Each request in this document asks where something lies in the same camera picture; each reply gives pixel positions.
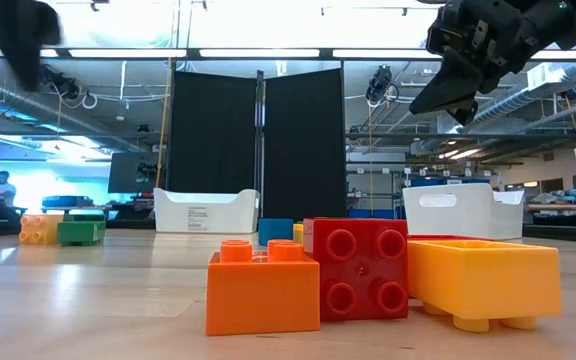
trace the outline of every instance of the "red lego brick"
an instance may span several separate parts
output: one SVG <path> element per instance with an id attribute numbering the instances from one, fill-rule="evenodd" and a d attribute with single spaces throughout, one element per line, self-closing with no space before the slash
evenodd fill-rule
<path id="1" fill-rule="evenodd" d="M 322 321 L 408 316 L 407 234 L 402 220 L 304 220 L 304 248 L 319 262 Z"/>

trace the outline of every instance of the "computer monitor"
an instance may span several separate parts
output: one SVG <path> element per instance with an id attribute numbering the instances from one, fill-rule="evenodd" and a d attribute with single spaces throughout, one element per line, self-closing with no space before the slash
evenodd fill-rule
<path id="1" fill-rule="evenodd" d="M 157 177 L 157 160 L 158 153 L 112 154 L 108 192 L 152 192 Z"/>

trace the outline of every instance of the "black partition panel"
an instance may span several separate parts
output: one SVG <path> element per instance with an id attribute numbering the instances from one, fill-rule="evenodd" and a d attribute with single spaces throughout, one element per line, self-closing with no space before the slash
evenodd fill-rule
<path id="1" fill-rule="evenodd" d="M 175 74 L 167 186 L 175 192 L 254 188 L 255 79 Z"/>
<path id="2" fill-rule="evenodd" d="M 346 213 L 341 70 L 266 82 L 263 216 Z"/>

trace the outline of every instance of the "person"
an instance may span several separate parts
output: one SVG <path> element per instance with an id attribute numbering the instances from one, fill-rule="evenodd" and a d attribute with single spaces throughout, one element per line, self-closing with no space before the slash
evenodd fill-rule
<path id="1" fill-rule="evenodd" d="M 13 206 L 17 188 L 8 183 L 10 173 L 8 171 L 0 171 L 0 197 L 4 199 L 6 206 Z"/>

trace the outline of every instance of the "green lego brick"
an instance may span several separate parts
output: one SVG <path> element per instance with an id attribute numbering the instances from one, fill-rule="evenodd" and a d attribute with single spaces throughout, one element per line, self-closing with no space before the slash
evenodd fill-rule
<path id="1" fill-rule="evenodd" d="M 103 221 L 106 222 L 105 215 L 99 214 L 66 214 L 64 221 Z"/>
<path id="2" fill-rule="evenodd" d="M 57 229 L 57 240 L 62 245 L 96 245 L 106 235 L 106 223 L 101 221 L 62 222 Z"/>

